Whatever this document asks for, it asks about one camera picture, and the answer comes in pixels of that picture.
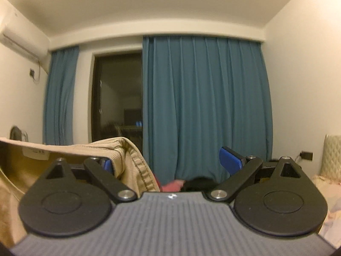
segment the beige jacket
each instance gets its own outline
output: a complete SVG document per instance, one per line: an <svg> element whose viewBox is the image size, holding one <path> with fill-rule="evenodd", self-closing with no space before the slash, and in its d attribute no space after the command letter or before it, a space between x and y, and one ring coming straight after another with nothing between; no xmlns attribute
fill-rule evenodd
<svg viewBox="0 0 341 256"><path fill-rule="evenodd" d="M47 160L37 160L25 155ZM116 137L87 145L55 146L8 140L0 137L0 241L13 246L26 235L18 216L18 203L40 174L58 157L82 163L89 156L111 159L115 176L138 196L160 191L142 154L127 138Z"/></svg>

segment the bedsheet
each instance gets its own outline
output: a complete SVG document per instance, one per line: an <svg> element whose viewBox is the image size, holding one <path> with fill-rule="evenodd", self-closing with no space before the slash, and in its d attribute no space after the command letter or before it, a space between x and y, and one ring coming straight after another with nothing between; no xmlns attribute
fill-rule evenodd
<svg viewBox="0 0 341 256"><path fill-rule="evenodd" d="M327 201L328 214L319 235L335 248L341 246L341 183L323 176L314 176L313 183Z"/></svg>

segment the bed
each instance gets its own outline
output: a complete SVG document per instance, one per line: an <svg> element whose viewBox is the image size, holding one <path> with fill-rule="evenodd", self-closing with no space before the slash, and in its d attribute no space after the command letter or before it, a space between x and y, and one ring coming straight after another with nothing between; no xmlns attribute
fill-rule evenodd
<svg viewBox="0 0 341 256"><path fill-rule="evenodd" d="M335 248L341 246L341 135L326 135L321 174L312 178L327 201L328 214L319 235Z"/></svg>

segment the red cloth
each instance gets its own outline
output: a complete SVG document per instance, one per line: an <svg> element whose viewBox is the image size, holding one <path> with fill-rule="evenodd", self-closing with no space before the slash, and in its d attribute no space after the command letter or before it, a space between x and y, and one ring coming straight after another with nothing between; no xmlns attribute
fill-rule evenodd
<svg viewBox="0 0 341 256"><path fill-rule="evenodd" d="M184 185L185 180L174 180L160 188L163 192L178 192Z"/></svg>

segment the air conditioner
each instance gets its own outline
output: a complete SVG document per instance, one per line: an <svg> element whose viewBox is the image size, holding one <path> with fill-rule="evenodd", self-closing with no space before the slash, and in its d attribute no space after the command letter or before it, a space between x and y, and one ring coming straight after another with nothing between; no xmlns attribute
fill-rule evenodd
<svg viewBox="0 0 341 256"><path fill-rule="evenodd" d="M0 42L31 60L43 60L48 53L48 37L11 4L1 6Z"/></svg>

